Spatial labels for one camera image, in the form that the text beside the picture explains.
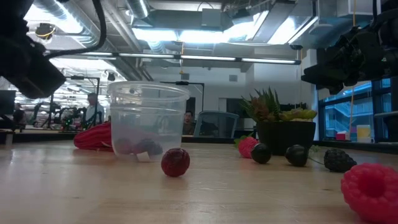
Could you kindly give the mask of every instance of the plastic cup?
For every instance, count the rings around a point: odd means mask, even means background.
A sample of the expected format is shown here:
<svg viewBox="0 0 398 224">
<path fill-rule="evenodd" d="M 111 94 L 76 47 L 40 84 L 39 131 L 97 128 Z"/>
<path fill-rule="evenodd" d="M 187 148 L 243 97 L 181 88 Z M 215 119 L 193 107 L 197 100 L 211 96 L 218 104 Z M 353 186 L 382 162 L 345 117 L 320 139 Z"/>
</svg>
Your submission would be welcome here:
<svg viewBox="0 0 398 224">
<path fill-rule="evenodd" d="M 111 96 L 112 145 L 121 159 L 161 160 L 181 146 L 183 116 L 189 91 L 156 82 L 116 82 Z"/>
</svg>

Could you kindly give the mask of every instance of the man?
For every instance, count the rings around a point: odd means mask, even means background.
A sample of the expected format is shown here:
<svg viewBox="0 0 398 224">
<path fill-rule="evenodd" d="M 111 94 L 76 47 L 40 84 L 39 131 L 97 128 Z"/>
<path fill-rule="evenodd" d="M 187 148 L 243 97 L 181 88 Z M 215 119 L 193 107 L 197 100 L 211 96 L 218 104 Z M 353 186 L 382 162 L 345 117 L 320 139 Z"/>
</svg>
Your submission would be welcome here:
<svg viewBox="0 0 398 224">
<path fill-rule="evenodd" d="M 192 123 L 193 113 L 192 111 L 185 112 L 184 125 L 182 128 L 182 134 L 192 135 L 195 130 L 195 124 Z"/>
<path fill-rule="evenodd" d="M 104 122 L 104 116 L 105 116 L 104 107 L 98 103 L 97 94 L 90 93 L 89 95 L 87 95 L 87 100 L 88 100 L 89 105 L 87 107 L 86 120 L 88 121 L 90 118 L 92 118 L 94 116 L 95 104 L 97 104 L 96 124 L 99 124 L 100 121 Z"/>
<path fill-rule="evenodd" d="M 26 114 L 25 111 L 22 110 L 22 106 L 20 103 L 15 104 L 15 112 L 12 115 L 15 125 L 25 126 L 26 125 Z"/>
</svg>

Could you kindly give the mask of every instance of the potted plant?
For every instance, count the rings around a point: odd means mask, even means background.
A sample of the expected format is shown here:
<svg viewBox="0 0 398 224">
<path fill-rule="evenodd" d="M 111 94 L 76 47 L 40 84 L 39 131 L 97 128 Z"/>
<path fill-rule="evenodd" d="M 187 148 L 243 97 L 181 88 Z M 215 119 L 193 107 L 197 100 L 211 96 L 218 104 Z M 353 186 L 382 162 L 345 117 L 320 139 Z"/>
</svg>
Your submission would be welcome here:
<svg viewBox="0 0 398 224">
<path fill-rule="evenodd" d="M 288 147 L 301 145 L 309 149 L 315 134 L 312 122 L 317 112 L 301 108 L 281 111 L 278 95 L 271 88 L 257 91 L 258 97 L 250 95 L 250 101 L 243 98 L 241 106 L 256 122 L 261 143 L 271 148 L 273 155 L 283 156 Z"/>
</svg>

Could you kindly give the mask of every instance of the workbench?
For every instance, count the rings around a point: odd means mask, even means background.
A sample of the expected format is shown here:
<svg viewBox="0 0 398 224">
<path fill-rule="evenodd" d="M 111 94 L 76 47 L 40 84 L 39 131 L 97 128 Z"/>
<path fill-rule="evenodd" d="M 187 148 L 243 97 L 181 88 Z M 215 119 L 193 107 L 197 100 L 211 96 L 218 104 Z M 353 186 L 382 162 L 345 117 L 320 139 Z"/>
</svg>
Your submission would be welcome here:
<svg viewBox="0 0 398 224">
<path fill-rule="evenodd" d="M 191 166 L 170 178 L 159 162 L 120 161 L 71 141 L 12 147 L 0 149 L 2 224 L 361 223 L 344 203 L 343 174 L 312 161 L 292 167 L 274 156 L 260 165 L 229 144 L 183 144 Z M 398 168 L 398 156 L 346 152 Z"/>
</svg>

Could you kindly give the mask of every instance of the pink raspberry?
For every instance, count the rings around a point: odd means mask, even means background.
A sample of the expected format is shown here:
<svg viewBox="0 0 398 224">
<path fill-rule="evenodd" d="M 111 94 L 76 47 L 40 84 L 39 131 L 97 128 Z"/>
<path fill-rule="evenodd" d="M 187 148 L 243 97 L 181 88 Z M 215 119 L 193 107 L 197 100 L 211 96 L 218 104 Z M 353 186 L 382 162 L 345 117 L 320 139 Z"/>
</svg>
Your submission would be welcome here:
<svg viewBox="0 0 398 224">
<path fill-rule="evenodd" d="M 341 180 L 345 202 L 363 220 L 398 223 L 398 173 L 380 164 L 351 168 Z"/>
<path fill-rule="evenodd" d="M 254 146 L 258 144 L 257 141 L 253 137 L 247 137 L 239 142 L 238 149 L 239 153 L 242 155 L 243 158 L 251 159 L 251 151 L 253 150 Z"/>
</svg>

